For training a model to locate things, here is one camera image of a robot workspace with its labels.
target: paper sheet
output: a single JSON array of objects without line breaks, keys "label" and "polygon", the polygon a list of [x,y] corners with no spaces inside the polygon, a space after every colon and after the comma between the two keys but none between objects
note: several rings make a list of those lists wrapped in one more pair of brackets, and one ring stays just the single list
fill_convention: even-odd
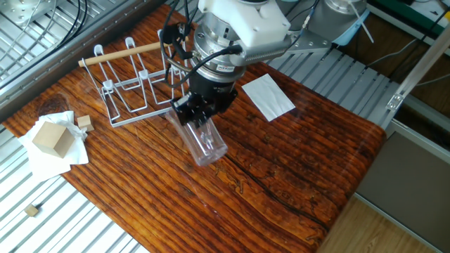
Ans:
[{"label": "paper sheet", "polygon": [[[70,133],[75,137],[74,143],[70,146],[70,149],[64,158],[43,153],[35,144],[33,144],[33,138],[41,129],[45,121],[67,127]],[[80,130],[73,122],[73,111],[41,116],[35,125],[24,136],[19,138],[20,143],[27,149],[33,179],[36,182],[45,181],[70,171],[71,164],[86,164],[89,162],[86,148],[84,147],[84,140],[87,137],[86,129]]]},{"label": "paper sheet", "polygon": [[242,88],[266,117],[267,121],[272,121],[295,108],[295,105],[269,74],[265,74],[242,86]]}]

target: wooden tabletop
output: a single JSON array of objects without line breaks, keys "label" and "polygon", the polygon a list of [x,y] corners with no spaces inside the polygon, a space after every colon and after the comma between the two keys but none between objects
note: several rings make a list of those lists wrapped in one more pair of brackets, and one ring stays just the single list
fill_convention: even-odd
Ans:
[{"label": "wooden tabletop", "polygon": [[[105,47],[158,41],[163,6]],[[175,13],[172,21],[184,18]],[[145,66],[162,69],[158,52]],[[112,62],[133,76],[130,59]],[[93,68],[96,81],[104,79]],[[241,89],[269,73],[296,108],[267,122]],[[152,117],[112,128],[89,75],[77,68],[4,122],[22,136],[40,115],[66,110],[90,115],[89,163],[63,174],[150,252],[315,252],[361,182],[385,132],[263,63],[237,83],[230,109],[214,117],[229,146],[225,157],[197,167],[175,128]],[[158,98],[168,88],[157,86]],[[128,99],[142,99],[139,91]],[[159,108],[151,104],[149,110]]]}]

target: wooden block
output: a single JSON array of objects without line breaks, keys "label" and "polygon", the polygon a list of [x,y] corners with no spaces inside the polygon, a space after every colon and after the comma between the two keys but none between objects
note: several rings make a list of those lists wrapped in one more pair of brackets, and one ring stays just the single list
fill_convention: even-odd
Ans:
[{"label": "wooden block", "polygon": [[64,158],[75,138],[65,126],[44,122],[33,139],[42,152]]},{"label": "wooden block", "polygon": [[25,209],[24,209],[24,211],[28,214],[28,216],[30,216],[30,217],[34,217],[38,212],[39,212],[39,210],[36,208],[36,207],[34,207],[34,205],[28,205]]},{"label": "wooden block", "polygon": [[91,122],[91,117],[89,115],[83,116],[83,117],[79,117],[77,119],[78,121],[78,127],[80,129],[86,127],[87,131],[92,131],[94,130],[94,127],[92,126],[92,122]]}]

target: wooden floor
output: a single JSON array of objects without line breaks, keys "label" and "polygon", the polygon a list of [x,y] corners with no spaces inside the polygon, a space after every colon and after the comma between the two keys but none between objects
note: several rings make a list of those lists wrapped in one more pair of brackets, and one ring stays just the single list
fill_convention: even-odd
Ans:
[{"label": "wooden floor", "polygon": [[353,197],[319,253],[432,253],[431,249]]}]

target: wooden dowel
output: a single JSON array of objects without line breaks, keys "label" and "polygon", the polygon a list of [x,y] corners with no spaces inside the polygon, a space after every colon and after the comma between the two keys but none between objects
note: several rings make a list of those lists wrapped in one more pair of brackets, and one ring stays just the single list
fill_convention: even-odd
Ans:
[{"label": "wooden dowel", "polygon": [[[114,60],[118,58],[123,58],[127,56],[132,56],[137,53],[143,53],[143,52],[149,52],[152,50],[156,50],[160,48],[160,42],[155,42],[153,44],[145,45],[145,46],[138,46],[136,48],[131,48],[127,50],[122,50],[114,53],[105,54],[103,56],[97,56],[89,59],[85,59],[84,62],[86,63],[86,66],[94,65],[97,63],[104,63],[107,60]],[[80,67],[85,67],[82,60],[78,61],[78,65]]]}]

